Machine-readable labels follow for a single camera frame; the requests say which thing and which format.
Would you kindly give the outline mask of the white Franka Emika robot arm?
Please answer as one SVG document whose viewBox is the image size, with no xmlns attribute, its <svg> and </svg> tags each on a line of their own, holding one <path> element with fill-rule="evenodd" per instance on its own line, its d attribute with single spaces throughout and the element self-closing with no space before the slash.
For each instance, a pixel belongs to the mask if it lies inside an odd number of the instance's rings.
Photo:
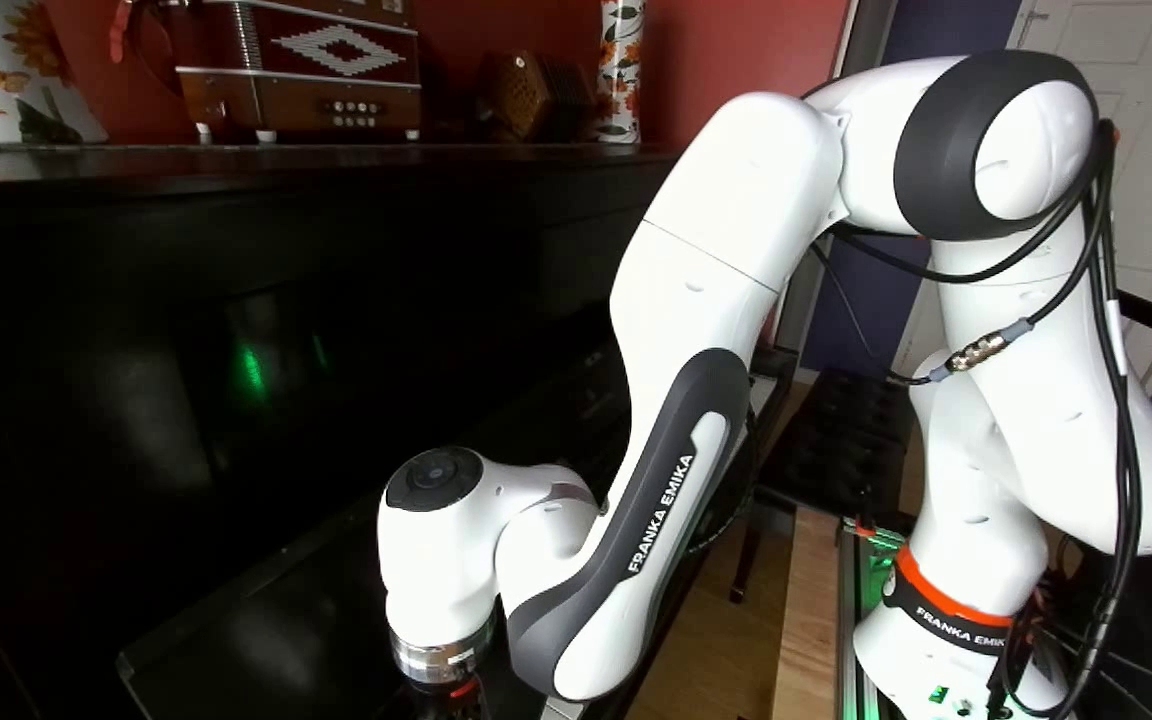
<svg viewBox="0 0 1152 720">
<path fill-rule="evenodd" d="M 1152 406 L 1118 350 L 1113 127 L 1049 51 L 927 55 L 813 98 L 743 92 L 635 226 L 606 312 L 626 453 L 605 490 L 470 447 L 375 501 L 396 669 L 457 688 L 484 650 L 567 703 L 621 688 L 665 590 L 769 414 L 756 345 L 830 228 L 917 235 L 942 345 L 902 388 L 924 504 L 851 656 L 901 720 L 1068 720 L 1100 646 L 1049 660 L 1025 608 L 1049 543 L 1152 558 Z"/>
</svg>

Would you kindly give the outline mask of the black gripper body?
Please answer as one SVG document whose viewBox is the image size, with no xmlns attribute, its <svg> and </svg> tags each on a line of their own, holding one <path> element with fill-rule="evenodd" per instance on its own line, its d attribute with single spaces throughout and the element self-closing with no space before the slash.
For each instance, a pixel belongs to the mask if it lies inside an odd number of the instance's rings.
<svg viewBox="0 0 1152 720">
<path fill-rule="evenodd" d="M 484 683 L 413 683 L 408 688 L 413 720 L 484 720 Z"/>
</svg>

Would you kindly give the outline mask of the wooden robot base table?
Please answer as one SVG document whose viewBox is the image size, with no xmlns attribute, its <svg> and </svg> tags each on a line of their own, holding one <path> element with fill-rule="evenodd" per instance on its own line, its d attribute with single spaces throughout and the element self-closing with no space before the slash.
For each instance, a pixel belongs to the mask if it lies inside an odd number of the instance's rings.
<svg viewBox="0 0 1152 720">
<path fill-rule="evenodd" d="M 770 720 L 835 720 L 835 540 L 835 515 L 818 509 L 791 515 Z"/>
</svg>

